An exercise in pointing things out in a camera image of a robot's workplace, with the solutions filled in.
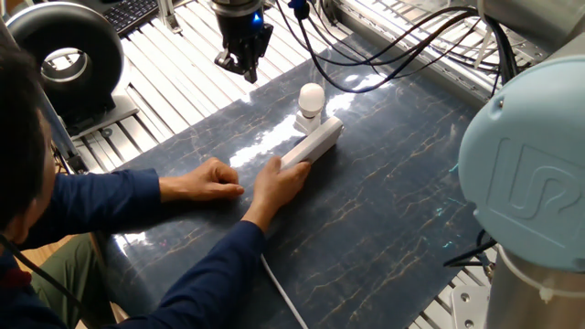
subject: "black keyboard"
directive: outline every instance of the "black keyboard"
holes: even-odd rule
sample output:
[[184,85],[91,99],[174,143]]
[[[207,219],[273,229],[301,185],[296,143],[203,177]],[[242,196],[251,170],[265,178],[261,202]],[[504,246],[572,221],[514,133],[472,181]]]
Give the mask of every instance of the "black keyboard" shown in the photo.
[[106,10],[103,16],[113,25],[118,36],[124,37],[158,12],[156,0],[123,0]]

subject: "marble pattern table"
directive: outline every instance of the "marble pattern table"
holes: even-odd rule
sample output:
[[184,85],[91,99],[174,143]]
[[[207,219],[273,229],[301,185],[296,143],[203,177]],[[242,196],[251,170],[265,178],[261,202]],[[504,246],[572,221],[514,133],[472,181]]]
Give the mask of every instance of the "marble pattern table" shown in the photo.
[[[374,50],[358,36],[346,41]],[[352,88],[381,79],[365,67],[325,67]],[[163,224],[102,242],[110,294],[126,312],[152,311],[241,218],[255,175],[303,138],[293,122],[307,82],[325,87],[324,116],[340,118],[345,130],[278,214],[265,256],[309,327],[405,328],[456,274],[441,264],[469,249],[480,229],[456,171],[474,110],[419,75],[343,93],[308,61],[123,167],[181,175],[216,156],[246,188],[233,202],[177,205]],[[227,327],[299,325],[259,269]]]

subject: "hand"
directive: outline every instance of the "hand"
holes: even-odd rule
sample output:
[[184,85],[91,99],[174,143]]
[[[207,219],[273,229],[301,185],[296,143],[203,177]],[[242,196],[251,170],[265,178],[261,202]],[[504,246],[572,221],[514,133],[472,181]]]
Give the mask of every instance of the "hand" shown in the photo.
[[217,158],[211,158],[190,173],[159,179],[161,201],[208,201],[234,198],[244,193],[238,172]]
[[311,165],[302,162],[281,171],[281,158],[274,156],[256,176],[254,199],[242,220],[256,224],[266,232],[278,209],[293,200],[303,188]]

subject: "green pants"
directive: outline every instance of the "green pants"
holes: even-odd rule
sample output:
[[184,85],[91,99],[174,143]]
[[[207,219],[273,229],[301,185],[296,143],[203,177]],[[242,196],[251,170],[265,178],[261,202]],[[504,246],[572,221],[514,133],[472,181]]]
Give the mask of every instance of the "green pants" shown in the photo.
[[[71,239],[51,255],[41,269],[72,292],[101,325],[116,323],[89,234]],[[31,284],[38,298],[53,310],[68,328],[75,328],[81,318],[80,310],[36,273],[33,273]]]

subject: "left hand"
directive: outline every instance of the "left hand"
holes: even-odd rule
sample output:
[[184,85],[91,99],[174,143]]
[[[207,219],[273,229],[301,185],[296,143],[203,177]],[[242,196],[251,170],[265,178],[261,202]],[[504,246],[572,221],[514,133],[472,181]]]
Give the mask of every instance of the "left hand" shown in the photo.
[[234,198],[244,193],[244,187],[239,185],[238,172],[217,158],[207,160],[182,176],[162,177],[159,183],[162,202],[208,201]]

